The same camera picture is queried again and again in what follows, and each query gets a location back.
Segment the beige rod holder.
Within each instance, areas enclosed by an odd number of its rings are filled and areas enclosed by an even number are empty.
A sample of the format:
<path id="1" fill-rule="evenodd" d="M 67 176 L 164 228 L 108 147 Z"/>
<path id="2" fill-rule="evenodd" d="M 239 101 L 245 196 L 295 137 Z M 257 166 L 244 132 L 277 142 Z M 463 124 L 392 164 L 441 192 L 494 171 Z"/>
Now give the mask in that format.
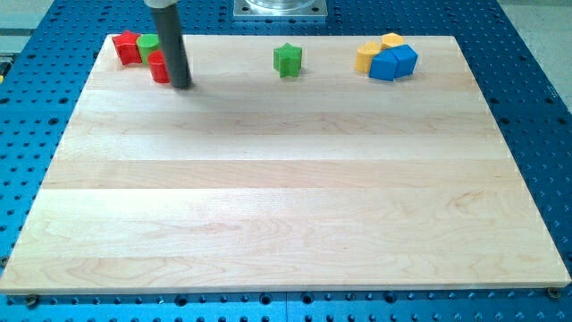
<path id="1" fill-rule="evenodd" d="M 178 2 L 179 0 L 144 0 L 144 3 L 152 9 L 164 9 Z"/>

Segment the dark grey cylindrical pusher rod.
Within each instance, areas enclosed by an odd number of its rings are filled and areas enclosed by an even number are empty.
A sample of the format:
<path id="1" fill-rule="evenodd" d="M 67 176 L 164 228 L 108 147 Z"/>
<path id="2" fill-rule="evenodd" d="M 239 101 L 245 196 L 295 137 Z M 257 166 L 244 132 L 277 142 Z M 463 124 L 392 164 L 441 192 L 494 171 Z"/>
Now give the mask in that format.
<path id="1" fill-rule="evenodd" d="M 176 89 L 188 89 L 192 85 L 192 77 L 177 5 L 151 7 L 150 10 L 171 85 Z"/>

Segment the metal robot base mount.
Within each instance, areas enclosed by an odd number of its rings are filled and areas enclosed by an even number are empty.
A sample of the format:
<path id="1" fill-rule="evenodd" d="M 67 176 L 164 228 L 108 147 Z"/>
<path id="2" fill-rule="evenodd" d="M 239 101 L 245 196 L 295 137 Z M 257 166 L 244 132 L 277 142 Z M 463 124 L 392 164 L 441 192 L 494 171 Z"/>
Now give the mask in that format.
<path id="1" fill-rule="evenodd" d="M 326 0 L 234 0 L 233 15 L 240 18 L 324 18 Z"/>

